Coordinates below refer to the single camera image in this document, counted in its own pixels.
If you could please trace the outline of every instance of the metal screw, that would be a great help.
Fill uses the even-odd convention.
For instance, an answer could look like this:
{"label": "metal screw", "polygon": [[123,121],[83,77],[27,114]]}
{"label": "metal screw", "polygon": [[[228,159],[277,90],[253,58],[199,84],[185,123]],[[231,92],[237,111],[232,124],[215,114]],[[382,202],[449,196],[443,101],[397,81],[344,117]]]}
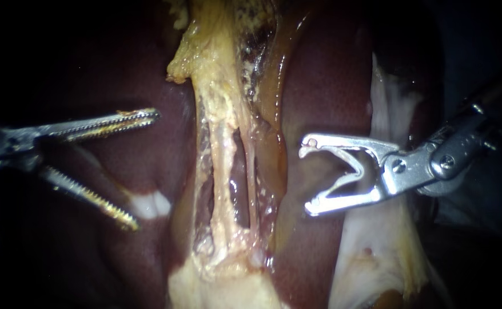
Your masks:
{"label": "metal screw", "polygon": [[405,161],[402,159],[395,160],[392,163],[392,172],[401,174],[405,171]]}
{"label": "metal screw", "polygon": [[443,169],[451,169],[455,165],[455,159],[452,156],[445,155],[440,159],[440,166]]}

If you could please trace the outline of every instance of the wet tissue surface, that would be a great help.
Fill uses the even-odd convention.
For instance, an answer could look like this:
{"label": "wet tissue surface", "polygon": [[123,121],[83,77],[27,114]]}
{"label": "wet tissue surface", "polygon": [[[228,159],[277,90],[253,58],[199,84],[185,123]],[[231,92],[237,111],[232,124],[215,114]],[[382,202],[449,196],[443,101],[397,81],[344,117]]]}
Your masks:
{"label": "wet tissue surface", "polygon": [[[207,11],[213,2],[193,2],[196,29],[208,26],[207,14],[223,17],[219,12],[232,7]],[[458,307],[502,306],[502,225],[485,219],[493,212],[502,221],[492,206],[502,208],[502,186],[482,202],[489,205],[472,208],[477,215],[436,216],[436,202],[410,196],[346,217],[310,218],[304,202],[348,167],[324,154],[297,156],[306,132],[391,139],[387,132],[401,135],[395,122],[408,124],[403,140],[411,133],[407,144],[416,145],[443,119],[444,95],[455,100],[460,89],[474,90],[502,67],[494,60],[502,58],[502,36],[498,49],[477,60],[485,78],[451,91],[458,86],[453,78],[465,74],[448,65],[466,48],[452,42],[444,12],[458,12],[464,2],[252,3],[260,9],[234,5],[230,14],[251,16],[260,27],[215,19],[205,37],[210,44],[193,54],[220,65],[207,69],[211,61],[196,60],[182,73],[168,65],[184,52],[186,24],[175,23],[166,3],[0,8],[0,124],[145,107],[162,113],[149,128],[43,147],[47,163],[133,213],[141,223],[136,233],[32,175],[0,172],[0,307],[16,300],[47,308],[441,308],[446,294],[426,261]],[[499,11],[486,15],[485,31],[502,33]],[[227,35],[212,39],[223,29]],[[187,38],[189,46],[202,39]],[[222,87],[207,88],[211,81]],[[212,113],[221,110],[218,94],[234,106],[222,121]],[[383,102],[400,112],[375,122]],[[402,102],[411,106],[407,116]],[[495,160],[502,161],[502,151]],[[480,203],[466,197],[490,186],[486,174],[502,177],[502,168],[471,174],[461,195],[441,201],[467,205],[458,215]],[[231,245],[223,251],[223,244]],[[372,284],[375,278],[388,283]]]}

